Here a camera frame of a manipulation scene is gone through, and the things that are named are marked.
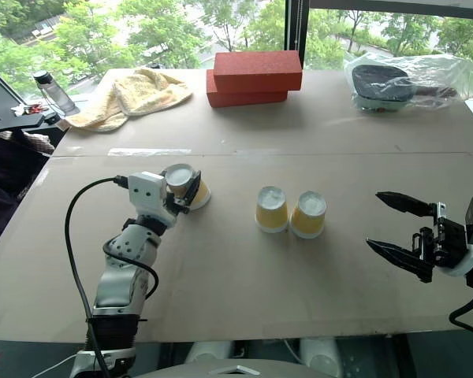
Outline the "clear water bottle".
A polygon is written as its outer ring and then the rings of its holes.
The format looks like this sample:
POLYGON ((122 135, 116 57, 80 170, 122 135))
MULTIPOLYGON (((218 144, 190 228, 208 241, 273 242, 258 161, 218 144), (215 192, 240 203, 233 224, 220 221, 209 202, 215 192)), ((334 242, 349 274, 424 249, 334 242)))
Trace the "clear water bottle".
POLYGON ((46 70, 39 70, 32 74, 37 87, 66 115, 78 114, 80 109, 66 94, 54 77, 46 70))

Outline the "silver robot torso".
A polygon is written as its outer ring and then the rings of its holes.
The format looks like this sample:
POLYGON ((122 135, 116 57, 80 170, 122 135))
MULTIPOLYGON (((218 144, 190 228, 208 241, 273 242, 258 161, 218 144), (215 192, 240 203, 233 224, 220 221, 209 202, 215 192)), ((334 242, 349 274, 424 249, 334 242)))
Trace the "silver robot torso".
POLYGON ((304 365, 264 359, 203 360, 175 365, 135 378, 319 378, 304 365))

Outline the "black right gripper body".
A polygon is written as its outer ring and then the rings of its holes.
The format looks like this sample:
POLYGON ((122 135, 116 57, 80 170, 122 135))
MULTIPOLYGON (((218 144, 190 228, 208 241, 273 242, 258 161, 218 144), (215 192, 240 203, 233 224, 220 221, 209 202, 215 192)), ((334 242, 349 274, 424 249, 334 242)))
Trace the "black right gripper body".
POLYGON ((412 253, 420 260, 441 268, 454 269, 467 254, 465 229, 446 216, 443 202, 415 204, 411 213, 432 217, 434 228, 421 228, 412 236, 412 253))

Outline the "red brick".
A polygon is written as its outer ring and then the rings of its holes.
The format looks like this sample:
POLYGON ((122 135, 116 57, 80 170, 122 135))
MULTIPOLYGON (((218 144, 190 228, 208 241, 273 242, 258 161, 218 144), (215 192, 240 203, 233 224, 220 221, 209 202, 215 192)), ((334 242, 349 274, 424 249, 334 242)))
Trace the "red brick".
POLYGON ((283 102, 288 97, 287 91, 229 94, 221 93, 217 90, 213 69, 207 70, 206 84, 207 99, 212 108, 283 102))
POLYGON ((214 82, 221 93, 298 91, 303 68, 295 50, 217 53, 214 82))

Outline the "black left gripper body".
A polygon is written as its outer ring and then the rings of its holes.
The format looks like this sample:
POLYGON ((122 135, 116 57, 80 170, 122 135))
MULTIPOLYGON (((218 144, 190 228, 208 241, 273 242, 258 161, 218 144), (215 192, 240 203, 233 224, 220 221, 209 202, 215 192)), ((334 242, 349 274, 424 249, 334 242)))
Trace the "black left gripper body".
POLYGON ((172 191, 167 192, 165 208, 174 216, 177 216, 179 213, 189 213, 190 205, 191 201, 188 196, 179 198, 172 191))

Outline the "dark round pan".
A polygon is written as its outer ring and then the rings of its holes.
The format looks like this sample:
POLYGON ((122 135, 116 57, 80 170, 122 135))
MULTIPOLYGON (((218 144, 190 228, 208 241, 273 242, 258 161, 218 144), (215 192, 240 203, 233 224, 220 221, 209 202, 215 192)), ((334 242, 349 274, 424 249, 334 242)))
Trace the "dark round pan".
POLYGON ((403 109, 416 94, 409 75, 388 65, 357 65, 352 70, 352 84, 354 103, 375 112, 403 109))

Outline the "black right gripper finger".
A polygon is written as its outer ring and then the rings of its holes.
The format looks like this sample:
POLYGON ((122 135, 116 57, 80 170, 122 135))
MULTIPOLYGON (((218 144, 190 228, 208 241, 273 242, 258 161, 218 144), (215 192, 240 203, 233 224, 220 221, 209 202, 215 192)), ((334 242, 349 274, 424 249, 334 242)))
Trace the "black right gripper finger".
POLYGON ((392 209, 402 213, 411 213, 417 217, 436 217, 437 206, 417 198, 392 191, 377 192, 376 197, 392 209))
POLYGON ((425 284, 432 281, 434 265, 400 246, 373 239, 367 245, 379 256, 396 267, 416 275, 425 284))

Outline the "pale yellow towel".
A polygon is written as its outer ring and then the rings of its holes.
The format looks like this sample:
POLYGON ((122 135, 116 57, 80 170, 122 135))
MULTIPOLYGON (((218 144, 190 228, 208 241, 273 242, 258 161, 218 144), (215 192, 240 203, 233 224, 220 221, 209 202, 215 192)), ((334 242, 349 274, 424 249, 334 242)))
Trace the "pale yellow towel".
POLYGON ((139 67, 108 72, 77 114, 57 126, 89 132, 113 132, 128 119, 167 110, 192 96, 187 84, 157 69, 139 67))

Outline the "white rounded robot leg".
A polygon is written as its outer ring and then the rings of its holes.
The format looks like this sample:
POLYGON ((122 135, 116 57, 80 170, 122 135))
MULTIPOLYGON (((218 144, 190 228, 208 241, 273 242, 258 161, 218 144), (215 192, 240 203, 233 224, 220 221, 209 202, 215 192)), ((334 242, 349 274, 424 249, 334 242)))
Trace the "white rounded robot leg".
POLYGON ((300 339, 300 360, 307 367, 332 378, 342 378, 343 366, 333 337, 300 339))
POLYGON ((194 342, 184 363, 189 378, 215 378, 233 368, 233 341, 194 342))

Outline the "dark window frame post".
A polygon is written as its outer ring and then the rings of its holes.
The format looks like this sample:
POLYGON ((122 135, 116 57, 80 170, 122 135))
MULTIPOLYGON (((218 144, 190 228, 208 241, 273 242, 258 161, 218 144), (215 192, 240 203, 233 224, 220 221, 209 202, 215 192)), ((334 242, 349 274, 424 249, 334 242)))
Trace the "dark window frame post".
POLYGON ((285 0, 284 49, 295 50, 304 66, 310 0, 285 0))

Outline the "clear plastic bag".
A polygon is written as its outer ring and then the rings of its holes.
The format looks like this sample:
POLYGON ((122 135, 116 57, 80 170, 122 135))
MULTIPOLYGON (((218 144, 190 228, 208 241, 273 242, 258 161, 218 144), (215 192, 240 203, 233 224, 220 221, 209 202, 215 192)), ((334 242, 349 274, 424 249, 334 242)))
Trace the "clear plastic bag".
MULTIPOLYGON (((473 62, 451 54, 402 57, 375 53, 366 53, 360 57, 349 55, 344 60, 344 72, 352 97, 352 70, 357 65, 388 65, 405 71, 416 86, 416 94, 403 109, 440 109, 473 97, 473 62)), ((352 102, 359 108, 353 98, 352 102)))

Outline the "yellow paper cup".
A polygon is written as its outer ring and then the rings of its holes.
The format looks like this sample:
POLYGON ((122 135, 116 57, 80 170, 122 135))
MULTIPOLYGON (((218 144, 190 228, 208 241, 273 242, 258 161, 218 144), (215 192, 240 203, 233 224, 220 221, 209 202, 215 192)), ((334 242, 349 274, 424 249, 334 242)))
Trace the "yellow paper cup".
POLYGON ((266 233, 279 233, 286 230, 289 213, 285 192, 275 186, 263 187, 257 196, 255 223, 266 233))
POLYGON ((326 210, 326 200, 321 194, 315 191, 304 192, 289 218, 292 232, 302 239, 319 237, 324 230, 326 210))
MULTIPOLYGON (((196 170, 189 164, 180 163, 171 165, 165 170, 165 178, 168 188, 177 198, 183 198, 187 193, 188 186, 192 183, 196 170)), ((193 198, 189 209, 191 211, 204 207, 210 200, 211 192, 203 180, 200 180, 198 191, 193 198)))

